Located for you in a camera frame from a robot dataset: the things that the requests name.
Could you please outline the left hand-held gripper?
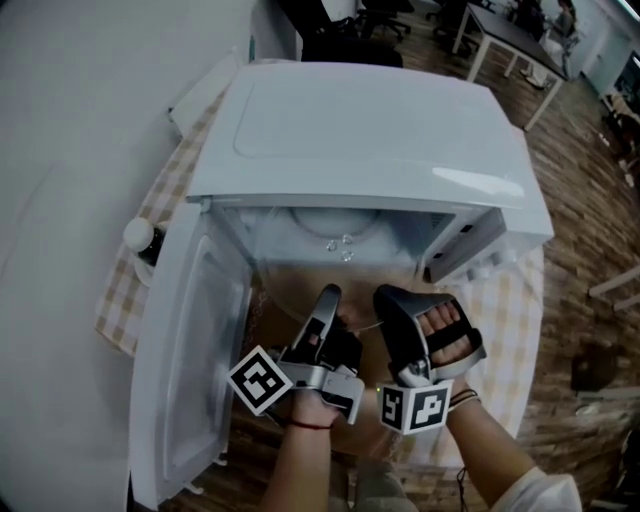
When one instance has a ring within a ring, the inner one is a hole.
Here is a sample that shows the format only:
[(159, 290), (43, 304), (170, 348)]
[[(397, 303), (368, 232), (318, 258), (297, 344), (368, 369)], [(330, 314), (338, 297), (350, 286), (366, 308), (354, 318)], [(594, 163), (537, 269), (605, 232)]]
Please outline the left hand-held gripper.
[[(254, 415), (263, 415), (289, 391), (311, 390), (326, 405), (339, 410), (348, 424), (355, 423), (364, 393), (364, 382), (356, 376), (363, 345), (346, 323), (335, 317), (341, 294), (335, 284), (322, 290), (290, 346), (293, 362), (274, 358), (256, 346), (230, 370), (229, 385)], [(320, 347), (306, 345), (307, 330), (322, 337)], [(306, 364), (318, 360), (322, 366)]]

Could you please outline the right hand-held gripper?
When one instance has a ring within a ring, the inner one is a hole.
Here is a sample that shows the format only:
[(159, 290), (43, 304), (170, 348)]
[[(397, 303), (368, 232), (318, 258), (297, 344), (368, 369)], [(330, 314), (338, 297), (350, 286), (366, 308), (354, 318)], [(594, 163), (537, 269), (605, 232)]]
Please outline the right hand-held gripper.
[[(418, 316), (453, 302), (478, 345), (465, 359), (434, 367)], [(375, 291), (373, 306), (394, 378), (392, 384), (378, 386), (381, 424), (403, 435), (442, 427), (450, 409), (453, 380), (486, 357), (480, 331), (471, 325), (456, 298), (447, 293), (412, 293), (385, 284)]]

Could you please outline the round glass turntable plate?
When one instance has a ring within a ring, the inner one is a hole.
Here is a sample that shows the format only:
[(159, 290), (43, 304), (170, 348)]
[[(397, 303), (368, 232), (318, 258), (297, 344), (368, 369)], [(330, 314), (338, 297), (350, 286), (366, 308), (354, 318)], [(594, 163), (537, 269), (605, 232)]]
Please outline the round glass turntable plate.
[(274, 208), (261, 226), (257, 260), (266, 291), (302, 322), (329, 284), (355, 311), (355, 330), (379, 324), (372, 296), (378, 286), (410, 288), (422, 269), (420, 217), (405, 211)]

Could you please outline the person's left forearm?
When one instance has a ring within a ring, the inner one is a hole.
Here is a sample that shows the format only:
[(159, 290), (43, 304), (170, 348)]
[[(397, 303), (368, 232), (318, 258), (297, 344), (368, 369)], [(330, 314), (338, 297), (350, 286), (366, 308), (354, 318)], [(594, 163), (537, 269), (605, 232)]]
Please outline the person's left forearm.
[(315, 391), (294, 394), (260, 512), (328, 512), (331, 428), (337, 415)]

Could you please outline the person's right forearm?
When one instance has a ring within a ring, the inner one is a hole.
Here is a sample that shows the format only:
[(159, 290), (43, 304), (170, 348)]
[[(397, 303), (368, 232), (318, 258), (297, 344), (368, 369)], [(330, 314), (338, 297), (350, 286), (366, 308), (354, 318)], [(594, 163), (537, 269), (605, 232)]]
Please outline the person's right forearm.
[(534, 460), (476, 398), (451, 411), (446, 425), (471, 482), (488, 507), (493, 507), (536, 467)]

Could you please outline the person's right hand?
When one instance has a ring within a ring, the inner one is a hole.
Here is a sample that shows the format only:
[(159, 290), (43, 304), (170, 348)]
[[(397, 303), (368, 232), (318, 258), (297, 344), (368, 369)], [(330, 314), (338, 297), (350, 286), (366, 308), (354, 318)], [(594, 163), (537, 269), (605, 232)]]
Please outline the person's right hand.
[(443, 367), (470, 356), (477, 348), (471, 328), (453, 301), (435, 306), (418, 316), (429, 358), (434, 367)]

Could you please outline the white microwave door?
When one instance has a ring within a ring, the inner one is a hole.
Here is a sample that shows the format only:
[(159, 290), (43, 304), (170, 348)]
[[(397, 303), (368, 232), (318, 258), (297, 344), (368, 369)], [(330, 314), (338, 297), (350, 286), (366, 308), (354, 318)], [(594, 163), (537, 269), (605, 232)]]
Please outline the white microwave door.
[(155, 510), (226, 452), (251, 268), (213, 214), (179, 205), (137, 342), (129, 418), (133, 497)]

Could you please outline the person's beige trousers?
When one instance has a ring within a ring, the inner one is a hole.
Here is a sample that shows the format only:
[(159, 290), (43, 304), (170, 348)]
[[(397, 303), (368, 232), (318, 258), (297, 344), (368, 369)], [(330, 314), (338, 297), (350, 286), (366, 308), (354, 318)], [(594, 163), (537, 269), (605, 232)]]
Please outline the person's beige trousers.
[(360, 459), (352, 512), (418, 512), (389, 462)]

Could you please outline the brown box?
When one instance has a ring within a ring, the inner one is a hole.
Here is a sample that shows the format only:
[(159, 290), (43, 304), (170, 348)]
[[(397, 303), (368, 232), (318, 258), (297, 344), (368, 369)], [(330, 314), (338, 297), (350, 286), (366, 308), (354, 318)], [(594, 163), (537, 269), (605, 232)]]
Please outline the brown box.
[(618, 345), (585, 344), (572, 359), (571, 390), (597, 392), (611, 384), (626, 350)]

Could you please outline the white microwave oven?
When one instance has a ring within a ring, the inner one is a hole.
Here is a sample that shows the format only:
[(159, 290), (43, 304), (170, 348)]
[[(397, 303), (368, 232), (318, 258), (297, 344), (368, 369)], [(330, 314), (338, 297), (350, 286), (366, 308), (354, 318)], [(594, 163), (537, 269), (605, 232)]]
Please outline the white microwave oven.
[(211, 212), (250, 265), (240, 350), (266, 342), (257, 239), (274, 208), (411, 212), (423, 230), (418, 277), (447, 294), (477, 282), (469, 268), (515, 265), (495, 267), (493, 253), (512, 249), (519, 260), (553, 235), (526, 144), (487, 88), (373, 65), (240, 70), (183, 203)]

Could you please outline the person's white jacket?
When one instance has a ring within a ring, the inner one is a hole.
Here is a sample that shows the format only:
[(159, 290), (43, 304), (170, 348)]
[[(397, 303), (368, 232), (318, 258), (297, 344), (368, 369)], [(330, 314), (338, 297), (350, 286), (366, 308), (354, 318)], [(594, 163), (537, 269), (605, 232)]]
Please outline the person's white jacket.
[(583, 512), (574, 478), (534, 467), (512, 484), (490, 512)]

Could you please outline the black bottle with white cap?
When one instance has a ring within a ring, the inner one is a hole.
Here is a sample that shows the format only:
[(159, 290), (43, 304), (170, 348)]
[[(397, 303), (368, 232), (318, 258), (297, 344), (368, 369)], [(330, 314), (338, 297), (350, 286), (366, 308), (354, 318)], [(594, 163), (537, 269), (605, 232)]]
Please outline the black bottle with white cap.
[(155, 267), (164, 242), (165, 230), (147, 219), (136, 217), (125, 227), (123, 242), (142, 262)]

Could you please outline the flat white board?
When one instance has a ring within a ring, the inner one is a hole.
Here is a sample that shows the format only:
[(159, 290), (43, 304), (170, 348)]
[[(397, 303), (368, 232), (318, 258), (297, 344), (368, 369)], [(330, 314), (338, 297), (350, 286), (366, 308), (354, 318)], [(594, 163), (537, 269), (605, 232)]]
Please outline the flat white board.
[(231, 50), (168, 109), (168, 118), (180, 138), (185, 138), (202, 114), (230, 85), (242, 67), (238, 48)]

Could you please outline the dark-topped table with white legs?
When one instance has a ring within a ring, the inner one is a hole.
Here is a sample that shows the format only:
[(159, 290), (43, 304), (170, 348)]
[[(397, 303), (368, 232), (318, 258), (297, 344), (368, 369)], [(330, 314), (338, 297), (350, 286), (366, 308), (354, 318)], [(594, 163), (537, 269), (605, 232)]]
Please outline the dark-topped table with white legs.
[(472, 19), (478, 26), (481, 33), (481, 39), (471, 68), (466, 76), (466, 80), (468, 82), (475, 81), (484, 62), (486, 53), (491, 45), (501, 47), (510, 51), (512, 54), (511, 60), (503, 74), (505, 78), (510, 76), (515, 63), (519, 58), (526, 60), (530, 64), (540, 66), (553, 78), (554, 82), (545, 98), (532, 114), (528, 122), (523, 126), (523, 130), (525, 132), (529, 132), (549, 107), (561, 86), (568, 81), (567, 75), (544, 50), (544, 48), (538, 42), (534, 41), (523, 29), (516, 27), (513, 23), (491, 13), (487, 9), (470, 3), (466, 3), (465, 10), (456, 33), (452, 47), (452, 53), (454, 55), (458, 53), (469, 19)]

